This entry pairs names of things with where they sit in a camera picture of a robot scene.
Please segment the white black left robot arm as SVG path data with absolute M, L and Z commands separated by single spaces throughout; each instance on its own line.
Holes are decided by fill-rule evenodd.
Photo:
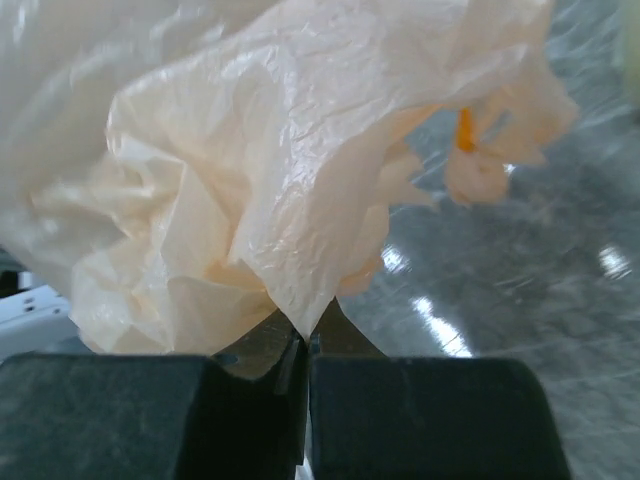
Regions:
M 66 298 L 31 272 L 1 272 L 1 359 L 73 338 Z

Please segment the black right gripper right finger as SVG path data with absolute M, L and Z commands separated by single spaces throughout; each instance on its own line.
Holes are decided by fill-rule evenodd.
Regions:
M 567 479 L 546 393 L 507 358 L 383 354 L 332 301 L 311 336 L 318 479 Z

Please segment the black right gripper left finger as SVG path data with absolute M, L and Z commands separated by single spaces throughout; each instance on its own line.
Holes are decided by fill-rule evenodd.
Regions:
M 33 352 L 1 365 L 5 479 L 291 479 L 306 345 L 273 314 L 221 353 Z

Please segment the translucent orange plastic bag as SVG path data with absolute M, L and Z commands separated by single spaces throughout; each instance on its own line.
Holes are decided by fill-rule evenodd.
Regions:
M 381 265 L 406 137 L 460 114 L 461 204 L 544 162 L 576 105 L 550 1 L 5 1 L 1 244 L 101 353 L 309 337 Z

